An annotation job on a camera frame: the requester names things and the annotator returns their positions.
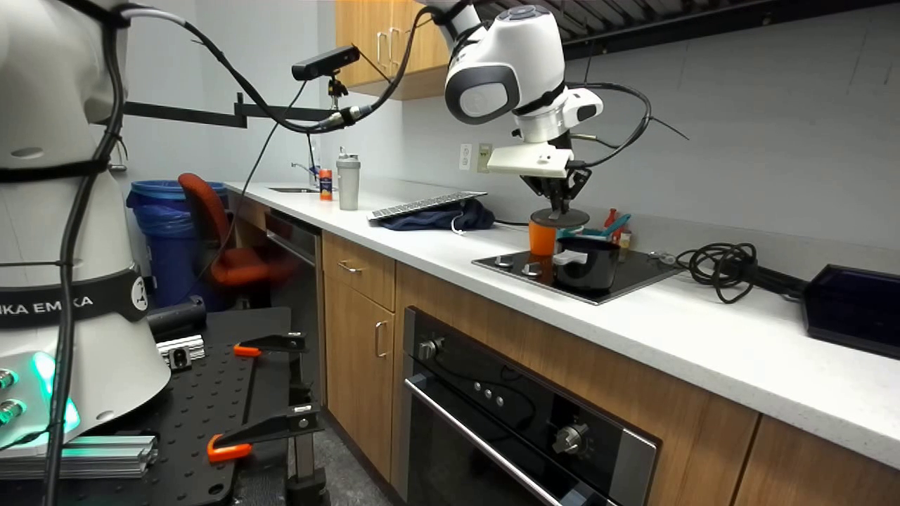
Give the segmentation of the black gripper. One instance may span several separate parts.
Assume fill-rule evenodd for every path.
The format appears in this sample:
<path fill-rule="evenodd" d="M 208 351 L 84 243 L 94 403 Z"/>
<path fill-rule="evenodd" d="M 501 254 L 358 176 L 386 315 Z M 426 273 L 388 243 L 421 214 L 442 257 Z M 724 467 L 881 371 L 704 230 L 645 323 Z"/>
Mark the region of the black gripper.
<path fill-rule="evenodd" d="M 566 173 L 563 181 L 541 177 L 537 194 L 545 198 L 554 209 L 569 209 L 587 181 L 590 181 L 590 170 L 575 166 Z"/>

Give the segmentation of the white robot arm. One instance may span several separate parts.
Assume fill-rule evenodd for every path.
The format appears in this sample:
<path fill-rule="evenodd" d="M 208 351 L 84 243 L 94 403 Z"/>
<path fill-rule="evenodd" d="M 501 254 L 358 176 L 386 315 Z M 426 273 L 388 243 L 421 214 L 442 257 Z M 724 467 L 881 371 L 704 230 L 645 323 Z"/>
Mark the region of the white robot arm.
<path fill-rule="evenodd" d="M 125 119 L 120 34 L 136 0 L 0 0 L 0 294 L 8 459 L 42 459 L 170 384 L 147 327 L 125 199 L 109 176 Z M 489 163 L 559 181 L 563 138 L 603 112 L 566 80 L 542 6 L 485 21 L 472 0 L 419 0 L 447 48 L 444 104 L 461 124 L 510 115 L 520 142 Z"/>

